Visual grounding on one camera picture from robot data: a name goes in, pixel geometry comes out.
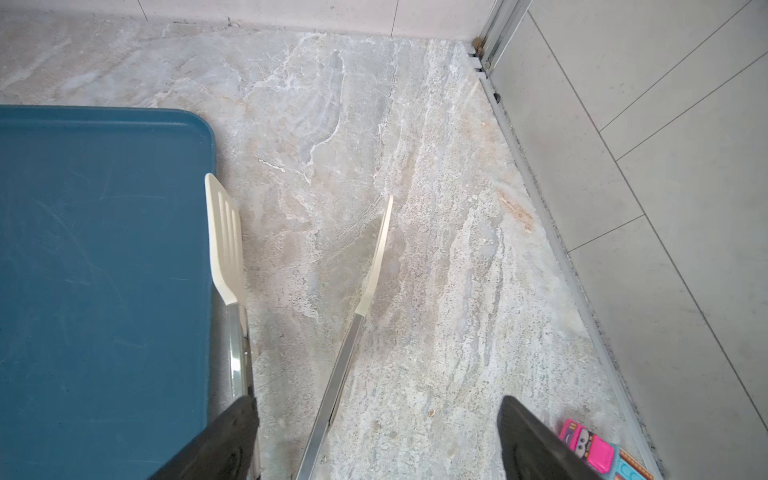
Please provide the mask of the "metal tongs with white tips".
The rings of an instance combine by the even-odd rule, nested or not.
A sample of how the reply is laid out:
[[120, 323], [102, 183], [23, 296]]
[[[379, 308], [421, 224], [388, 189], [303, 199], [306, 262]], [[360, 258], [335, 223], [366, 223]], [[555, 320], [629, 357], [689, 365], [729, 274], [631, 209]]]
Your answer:
[[[204, 178], [208, 220], [209, 257], [214, 286], [224, 303], [223, 336], [226, 340], [226, 366], [228, 398], [234, 400], [248, 393], [253, 386], [250, 340], [248, 337], [245, 308], [246, 287], [241, 220], [234, 200], [215, 175]], [[352, 324], [339, 350], [334, 369], [307, 446], [298, 469], [299, 479], [310, 479], [318, 462], [320, 448], [333, 424], [358, 335], [378, 285], [388, 229], [392, 216], [393, 200], [389, 199], [381, 220], [374, 257], [367, 284], [355, 309]]]

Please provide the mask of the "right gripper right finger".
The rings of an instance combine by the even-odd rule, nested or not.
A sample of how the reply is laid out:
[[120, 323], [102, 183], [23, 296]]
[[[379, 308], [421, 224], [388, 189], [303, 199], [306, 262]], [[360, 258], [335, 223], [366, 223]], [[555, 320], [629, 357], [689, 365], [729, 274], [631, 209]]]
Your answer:
[[513, 396], [504, 396], [497, 414], [507, 479], [587, 480], [599, 476]]

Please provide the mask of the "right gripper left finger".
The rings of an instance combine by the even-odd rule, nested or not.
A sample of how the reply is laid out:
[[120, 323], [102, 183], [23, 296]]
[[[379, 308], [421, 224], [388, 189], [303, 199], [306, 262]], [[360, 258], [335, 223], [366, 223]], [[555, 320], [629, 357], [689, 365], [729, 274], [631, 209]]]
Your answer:
[[260, 426], [257, 400], [235, 400], [150, 479], [249, 479]]

